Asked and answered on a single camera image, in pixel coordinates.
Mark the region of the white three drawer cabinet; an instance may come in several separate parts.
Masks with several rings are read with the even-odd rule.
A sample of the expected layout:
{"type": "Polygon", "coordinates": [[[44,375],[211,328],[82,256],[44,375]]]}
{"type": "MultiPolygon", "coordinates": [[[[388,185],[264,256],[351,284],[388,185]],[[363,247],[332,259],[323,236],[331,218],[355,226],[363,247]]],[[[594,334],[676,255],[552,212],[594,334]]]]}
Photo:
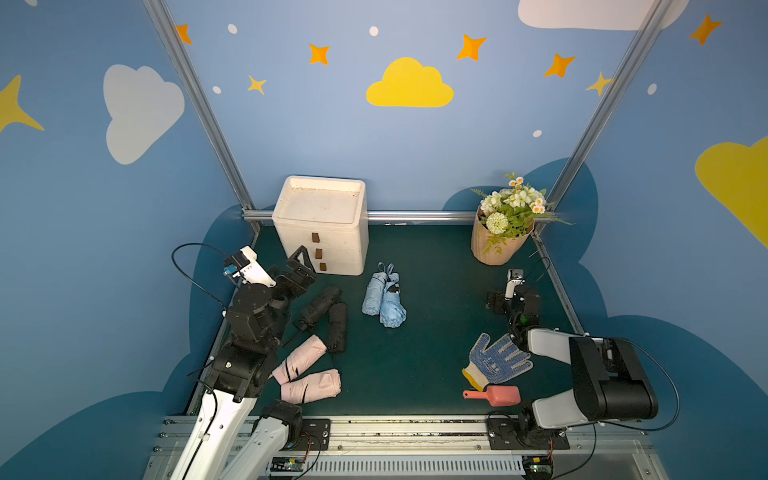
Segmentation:
{"type": "Polygon", "coordinates": [[[363,181],[289,176],[272,222],[285,253],[306,247],[316,271],[344,276],[363,273],[369,244],[363,181]]]}

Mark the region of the light blue umbrella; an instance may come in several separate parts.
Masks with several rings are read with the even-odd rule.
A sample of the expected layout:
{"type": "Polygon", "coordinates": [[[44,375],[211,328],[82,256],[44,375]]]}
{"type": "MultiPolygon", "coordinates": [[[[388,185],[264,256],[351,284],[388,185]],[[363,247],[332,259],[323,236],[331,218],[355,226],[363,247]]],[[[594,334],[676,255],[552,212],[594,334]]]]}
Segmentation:
{"type": "Polygon", "coordinates": [[[400,277],[394,271],[394,265],[385,267],[384,287],[380,303],[379,320],[387,328],[400,327],[407,318],[407,310],[400,298],[400,277]]]}
{"type": "Polygon", "coordinates": [[[372,274],[366,287],[361,307],[361,312],[364,315],[376,316],[380,314],[381,302],[388,278],[388,267],[383,262],[379,262],[378,270],[372,274]]]}

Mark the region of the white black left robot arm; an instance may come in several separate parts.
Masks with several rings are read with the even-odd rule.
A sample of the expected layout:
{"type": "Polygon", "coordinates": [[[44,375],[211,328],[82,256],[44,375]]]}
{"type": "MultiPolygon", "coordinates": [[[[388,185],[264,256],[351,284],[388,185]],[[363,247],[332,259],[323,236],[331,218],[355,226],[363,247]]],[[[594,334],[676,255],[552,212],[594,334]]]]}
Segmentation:
{"type": "Polygon", "coordinates": [[[224,261],[237,290],[223,317],[229,334],[215,354],[194,428],[174,479],[256,479],[273,457],[301,436],[302,410],[281,400],[268,405],[240,449],[235,441],[277,366],[293,300],[316,280],[309,252],[299,246],[284,268],[265,270],[245,246],[224,261]]]}

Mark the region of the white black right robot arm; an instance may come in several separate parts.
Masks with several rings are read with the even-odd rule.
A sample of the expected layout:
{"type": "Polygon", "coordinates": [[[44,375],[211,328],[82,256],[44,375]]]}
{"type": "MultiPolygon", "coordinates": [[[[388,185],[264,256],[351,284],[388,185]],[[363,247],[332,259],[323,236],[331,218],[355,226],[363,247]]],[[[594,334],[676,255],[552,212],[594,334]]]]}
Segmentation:
{"type": "Polygon", "coordinates": [[[532,356],[570,368],[570,389],[523,403],[516,426],[520,437],[555,435],[595,422],[656,417],[657,396],[630,341],[544,328],[539,323],[540,307],[534,288],[491,291],[486,299],[486,308],[506,319],[502,345],[520,359],[513,364],[515,369],[532,356]]]}

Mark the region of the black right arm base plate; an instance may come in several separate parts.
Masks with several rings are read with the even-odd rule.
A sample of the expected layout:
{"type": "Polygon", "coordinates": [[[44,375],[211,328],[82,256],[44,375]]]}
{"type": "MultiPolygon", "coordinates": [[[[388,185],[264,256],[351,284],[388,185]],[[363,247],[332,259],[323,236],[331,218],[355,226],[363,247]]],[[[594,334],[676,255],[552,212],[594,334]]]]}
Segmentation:
{"type": "Polygon", "coordinates": [[[523,426],[517,418],[490,416],[485,419],[488,442],[492,450],[568,450],[562,430],[523,426]]]}

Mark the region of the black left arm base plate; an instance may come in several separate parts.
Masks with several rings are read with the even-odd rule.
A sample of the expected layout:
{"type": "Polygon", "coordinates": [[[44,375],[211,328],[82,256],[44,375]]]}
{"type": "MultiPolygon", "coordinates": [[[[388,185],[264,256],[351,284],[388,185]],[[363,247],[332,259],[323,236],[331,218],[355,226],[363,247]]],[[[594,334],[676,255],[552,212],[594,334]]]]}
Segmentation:
{"type": "Polygon", "coordinates": [[[302,425],[292,425],[284,451],[327,451],[332,422],[329,418],[305,418],[302,425]]]}

